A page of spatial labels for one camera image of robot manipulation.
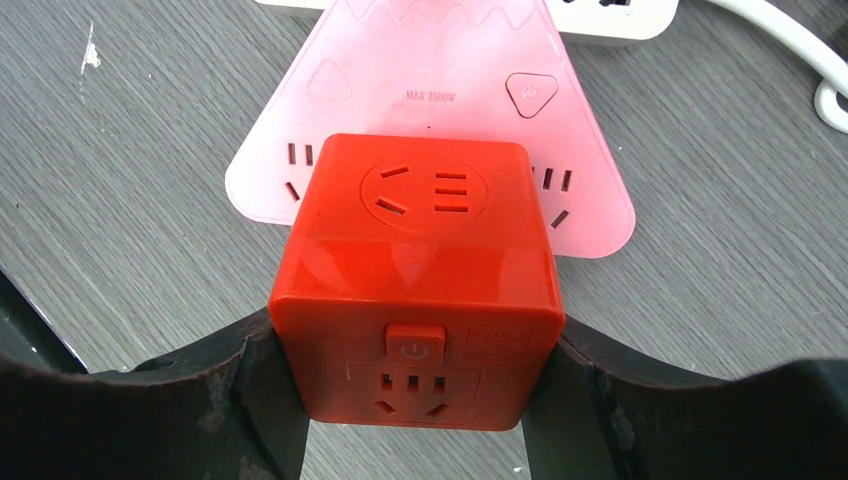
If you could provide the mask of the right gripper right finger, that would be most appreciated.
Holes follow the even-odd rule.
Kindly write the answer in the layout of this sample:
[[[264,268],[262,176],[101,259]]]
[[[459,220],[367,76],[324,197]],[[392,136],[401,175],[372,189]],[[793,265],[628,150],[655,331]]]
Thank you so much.
[[[568,319],[522,430],[535,479],[843,479],[847,363],[723,380]]]

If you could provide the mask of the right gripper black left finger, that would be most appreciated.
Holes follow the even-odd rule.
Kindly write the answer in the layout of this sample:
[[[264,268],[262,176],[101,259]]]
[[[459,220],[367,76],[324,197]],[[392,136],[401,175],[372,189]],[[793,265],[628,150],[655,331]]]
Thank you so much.
[[[308,426],[266,309],[127,372],[1,360],[5,479],[297,479]]]

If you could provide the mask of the red cube adapter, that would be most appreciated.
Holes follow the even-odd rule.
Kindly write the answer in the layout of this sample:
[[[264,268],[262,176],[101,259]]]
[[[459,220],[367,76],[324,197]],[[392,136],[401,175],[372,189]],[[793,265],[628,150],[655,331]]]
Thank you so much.
[[[526,149],[329,137],[269,309],[314,420],[513,428],[565,323]]]

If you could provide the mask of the pink triangular socket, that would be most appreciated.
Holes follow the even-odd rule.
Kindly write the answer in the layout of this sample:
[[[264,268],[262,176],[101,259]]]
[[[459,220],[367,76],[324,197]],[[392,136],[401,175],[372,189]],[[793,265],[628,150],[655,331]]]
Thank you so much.
[[[525,147],[555,254],[631,238],[632,202],[542,1],[333,1],[225,175],[244,216],[291,224],[337,133]]]

